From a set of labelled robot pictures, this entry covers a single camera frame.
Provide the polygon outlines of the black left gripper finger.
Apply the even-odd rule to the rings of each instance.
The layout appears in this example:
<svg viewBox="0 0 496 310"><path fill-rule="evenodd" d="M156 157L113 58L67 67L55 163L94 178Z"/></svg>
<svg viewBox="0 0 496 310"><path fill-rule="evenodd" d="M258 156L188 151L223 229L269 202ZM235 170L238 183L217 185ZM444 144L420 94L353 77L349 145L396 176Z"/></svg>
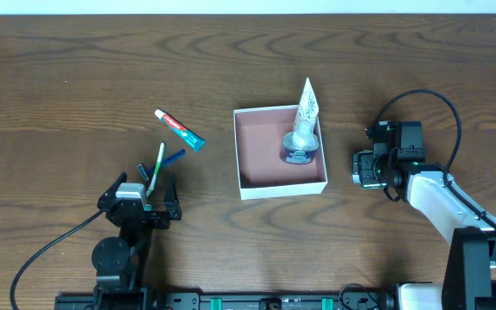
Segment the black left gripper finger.
<svg viewBox="0 0 496 310"><path fill-rule="evenodd" d="M116 192L120 185L127 180L127 173L123 171L117 179L112 183L112 185L106 189L103 194L99 197L99 202L108 202L116 198Z"/></svg>
<svg viewBox="0 0 496 310"><path fill-rule="evenodd" d="M175 176L170 175L166 191L164 193L164 206L169 214L180 214L182 208L177 197Z"/></svg>

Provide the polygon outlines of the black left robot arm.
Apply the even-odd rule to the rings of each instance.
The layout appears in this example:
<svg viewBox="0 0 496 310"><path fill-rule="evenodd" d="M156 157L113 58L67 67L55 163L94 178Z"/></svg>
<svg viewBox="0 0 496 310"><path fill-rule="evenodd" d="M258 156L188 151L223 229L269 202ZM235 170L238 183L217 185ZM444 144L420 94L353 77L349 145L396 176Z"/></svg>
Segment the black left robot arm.
<svg viewBox="0 0 496 310"><path fill-rule="evenodd" d="M163 210L150 208L145 185L129 183L126 173L121 173L98 199L97 207L120 233L100 241L92 252L96 269L94 309L158 307L158 294L143 284L143 275L152 233L182 219L173 175L168 179L163 204Z"/></svg>

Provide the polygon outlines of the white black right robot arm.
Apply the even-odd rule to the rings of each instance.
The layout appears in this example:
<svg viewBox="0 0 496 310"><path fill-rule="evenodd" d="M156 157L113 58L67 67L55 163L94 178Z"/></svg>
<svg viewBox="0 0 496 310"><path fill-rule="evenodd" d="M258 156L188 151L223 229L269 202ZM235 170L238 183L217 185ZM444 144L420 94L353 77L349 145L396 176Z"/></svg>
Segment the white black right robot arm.
<svg viewBox="0 0 496 310"><path fill-rule="evenodd" d="M353 183L417 209L449 246L441 283L398 284L378 308L496 309L496 217L426 162L421 123L380 121L366 134L373 147L353 155Z"/></svg>

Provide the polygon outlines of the white box pink interior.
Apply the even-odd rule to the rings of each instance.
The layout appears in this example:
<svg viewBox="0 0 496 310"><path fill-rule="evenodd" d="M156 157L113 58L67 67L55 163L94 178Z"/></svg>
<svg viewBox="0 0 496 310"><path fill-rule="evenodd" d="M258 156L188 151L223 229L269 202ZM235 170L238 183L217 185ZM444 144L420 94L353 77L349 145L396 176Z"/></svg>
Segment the white box pink interior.
<svg viewBox="0 0 496 310"><path fill-rule="evenodd" d="M328 184L325 153L309 164L281 160L283 136L292 130L295 105L233 111L239 192L242 200L320 194Z"/></svg>

